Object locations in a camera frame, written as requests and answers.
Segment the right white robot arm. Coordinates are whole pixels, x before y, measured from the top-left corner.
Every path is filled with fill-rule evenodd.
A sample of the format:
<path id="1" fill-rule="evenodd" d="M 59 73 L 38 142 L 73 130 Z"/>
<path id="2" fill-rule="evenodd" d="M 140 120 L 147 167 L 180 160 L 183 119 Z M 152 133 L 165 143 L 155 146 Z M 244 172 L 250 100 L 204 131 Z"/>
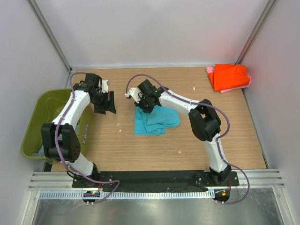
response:
<path id="1" fill-rule="evenodd" d="M 176 95 L 165 87 L 156 88 L 149 80 L 137 86 L 135 105 L 145 113 L 152 113 L 155 106 L 164 106 L 188 116 L 194 136 L 204 143 L 210 160 L 211 180 L 221 186 L 228 181 L 232 168 L 227 162 L 221 144 L 221 119 L 216 108 L 207 99 L 194 101 Z"/>

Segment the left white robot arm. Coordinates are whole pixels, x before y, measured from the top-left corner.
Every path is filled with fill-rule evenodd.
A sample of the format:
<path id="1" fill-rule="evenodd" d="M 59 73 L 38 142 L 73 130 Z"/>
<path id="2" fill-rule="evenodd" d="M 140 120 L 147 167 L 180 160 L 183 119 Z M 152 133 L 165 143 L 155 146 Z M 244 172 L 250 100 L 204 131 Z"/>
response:
<path id="1" fill-rule="evenodd" d="M 108 89 L 109 81 L 94 73 L 85 73 L 85 79 L 71 87 L 70 97 L 59 115 L 41 127 L 46 158 L 61 162 L 66 170 L 83 177 L 90 188 L 99 183 L 97 166 L 81 153 L 81 144 L 75 132 L 83 111 L 90 104 L 94 112 L 116 113 L 114 92 Z"/>

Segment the teal t shirt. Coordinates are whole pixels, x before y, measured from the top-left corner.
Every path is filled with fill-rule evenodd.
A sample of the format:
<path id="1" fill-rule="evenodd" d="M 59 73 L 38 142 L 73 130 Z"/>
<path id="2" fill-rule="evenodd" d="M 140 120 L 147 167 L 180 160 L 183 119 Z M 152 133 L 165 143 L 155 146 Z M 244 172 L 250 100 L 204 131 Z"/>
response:
<path id="1" fill-rule="evenodd" d="M 174 109 L 156 105 L 151 113 L 145 113 L 139 107 L 135 108 L 135 135 L 164 135 L 167 128 L 175 128 L 180 123 Z"/>

